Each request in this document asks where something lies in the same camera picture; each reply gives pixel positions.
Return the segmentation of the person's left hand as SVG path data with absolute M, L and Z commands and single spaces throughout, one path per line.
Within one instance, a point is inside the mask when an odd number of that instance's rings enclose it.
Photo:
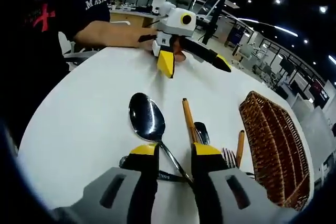
M 146 50 L 153 51 L 153 43 L 157 39 L 158 35 L 160 35 L 161 33 L 161 31 L 155 28 L 148 29 L 147 34 L 141 35 L 139 37 L 139 46 L 141 45 Z M 169 46 L 173 50 L 175 62 L 183 62 L 186 60 L 186 55 L 183 53 L 183 48 L 180 45 L 179 36 L 171 35 Z

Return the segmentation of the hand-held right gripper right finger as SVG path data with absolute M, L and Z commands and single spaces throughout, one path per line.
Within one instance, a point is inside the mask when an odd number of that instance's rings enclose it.
M 192 144 L 193 192 L 200 223 L 290 223 L 297 212 L 269 200 L 266 190 L 238 168 L 227 168 L 221 152 Z

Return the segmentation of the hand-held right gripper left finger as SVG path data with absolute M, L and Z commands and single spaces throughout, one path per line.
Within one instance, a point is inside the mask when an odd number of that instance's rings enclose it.
M 133 149 L 83 189 L 74 204 L 54 209 L 56 223 L 150 223 L 159 175 L 158 144 Z

